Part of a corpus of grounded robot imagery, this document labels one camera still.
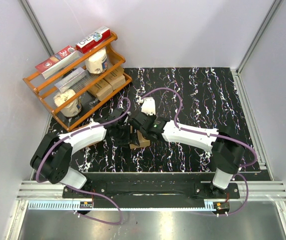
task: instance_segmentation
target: toothpaste box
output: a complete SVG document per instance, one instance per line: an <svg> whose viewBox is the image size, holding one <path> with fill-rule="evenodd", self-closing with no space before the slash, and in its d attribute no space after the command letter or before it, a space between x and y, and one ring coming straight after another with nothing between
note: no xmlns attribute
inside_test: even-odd
<svg viewBox="0 0 286 240"><path fill-rule="evenodd" d="M76 44L76 49L83 54L87 53L89 50L97 46L99 43L104 41L111 35L111 31L108 27L102 26L101 28L97 29L89 36L81 40L79 43Z"/></svg>
<svg viewBox="0 0 286 240"><path fill-rule="evenodd" d="M46 61L38 64L35 68L44 76L45 79L47 79L51 75L57 73L60 69L78 59L79 54L80 53L69 45L51 56Z"/></svg>

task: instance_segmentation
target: brown box on table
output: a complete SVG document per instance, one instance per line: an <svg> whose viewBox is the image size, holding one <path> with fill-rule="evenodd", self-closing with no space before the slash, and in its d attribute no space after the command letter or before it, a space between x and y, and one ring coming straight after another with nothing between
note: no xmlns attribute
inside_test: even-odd
<svg viewBox="0 0 286 240"><path fill-rule="evenodd" d="M144 147L148 147L151 145L151 141L145 139L140 131L137 131L137 137L139 141L139 146L134 145L134 144L129 144L130 149L144 148Z"/></svg>
<svg viewBox="0 0 286 240"><path fill-rule="evenodd" d="M112 86L113 90L115 90L124 85L126 82L123 73L124 69L121 66L119 66L110 74L108 74L106 77L104 77L104 80Z"/></svg>
<svg viewBox="0 0 286 240"><path fill-rule="evenodd" d="M102 79L93 85L90 89L88 89L88 91L99 101L102 101L113 92L113 88L104 79Z"/></svg>

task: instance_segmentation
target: white cylindrical object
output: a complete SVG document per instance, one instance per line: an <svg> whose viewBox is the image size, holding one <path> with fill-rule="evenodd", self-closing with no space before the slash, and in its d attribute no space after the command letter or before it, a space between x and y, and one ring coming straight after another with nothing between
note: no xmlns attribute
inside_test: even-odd
<svg viewBox="0 0 286 240"><path fill-rule="evenodd" d="M232 177L233 177L233 174L228 174L228 173L223 172L220 169L216 169L216 172L213 178L213 185L220 189L226 189Z"/></svg>
<svg viewBox="0 0 286 240"><path fill-rule="evenodd" d="M68 99L70 99L72 96L75 95L74 90L69 89L64 93L58 93L54 96L54 102L56 106L60 106L63 103L65 103ZM79 112L82 110L82 105L79 102L79 99L76 98L73 100L70 104L68 104L66 107L64 107L61 112L64 116L71 118L79 114Z"/></svg>
<svg viewBox="0 0 286 240"><path fill-rule="evenodd" d="M107 69L106 49L99 50L94 55L85 60L86 69L91 74L101 74Z"/></svg>
<svg viewBox="0 0 286 240"><path fill-rule="evenodd" d="M69 167L66 176L60 181L60 183L81 189L86 181L87 178L84 175L82 175L79 171Z"/></svg>

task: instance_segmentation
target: white panel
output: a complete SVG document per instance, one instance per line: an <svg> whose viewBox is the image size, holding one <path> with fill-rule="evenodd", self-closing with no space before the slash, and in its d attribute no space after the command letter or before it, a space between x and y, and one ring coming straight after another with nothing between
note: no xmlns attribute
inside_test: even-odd
<svg viewBox="0 0 286 240"><path fill-rule="evenodd" d="M286 1L241 75L273 175L286 189Z"/></svg>
<svg viewBox="0 0 286 240"><path fill-rule="evenodd" d="M105 25L126 67L239 65L273 0L29 0L55 52Z"/></svg>
<svg viewBox="0 0 286 240"><path fill-rule="evenodd" d="M0 239L48 118L22 78L46 58L18 1L0 0Z"/></svg>

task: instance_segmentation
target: orange wooden shelf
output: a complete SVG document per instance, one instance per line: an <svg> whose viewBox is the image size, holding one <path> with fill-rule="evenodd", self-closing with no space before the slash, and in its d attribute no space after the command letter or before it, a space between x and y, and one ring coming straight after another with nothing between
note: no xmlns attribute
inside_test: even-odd
<svg viewBox="0 0 286 240"><path fill-rule="evenodd" d="M86 91L92 87L94 84L99 82L101 79L103 79L105 76L107 76L110 72L115 70L117 67L119 67L121 64L125 62L125 58L114 51L114 49L111 46L111 42L115 41L117 39L117 35L114 32L111 32L111 36L107 38L105 41L100 43L98 46L96 46L94 49L90 50L88 53L84 54L82 57L65 67L64 69L60 70L58 73L53 75L52 77L48 78L44 82L42 82L39 85L33 84L35 79L42 78L42 75L37 71L33 73L32 75L23 78L24 82L27 84L27 86L33 91L33 93L38 97L38 99L41 101L41 103L45 106L45 108L53 115L53 117L56 119L56 121L62 125L67 131L71 131L72 129L76 128L80 123L82 123L84 120L86 120L90 115L92 115L98 108L100 108L104 103L106 103L109 99L111 99L116 93L118 93L121 89L123 89L126 85L128 85L132 78L124 73L126 83L122 85L120 88L114 90L110 95L108 95L103 101L100 101L96 106L94 106L90 111L86 112L82 116L80 116L79 119L73 121L73 124L68 126L64 123L64 121L59 117L60 111L66 107L68 104L70 104L72 101L74 101L76 98L79 98L81 95L85 94ZM62 77L64 74L69 72L75 67L79 67L78 65L83 64L83 61L89 58L91 55L95 54L97 51L99 51L102 48L106 48L107 56L108 56L108 62L109 66L107 70L98 75L90 75L91 81L86 84L84 87L79 89L74 96L72 96L70 99L68 99L65 103L57 107L54 104L53 96L57 94L58 89L55 87L55 83L60 80L60 77Z"/></svg>

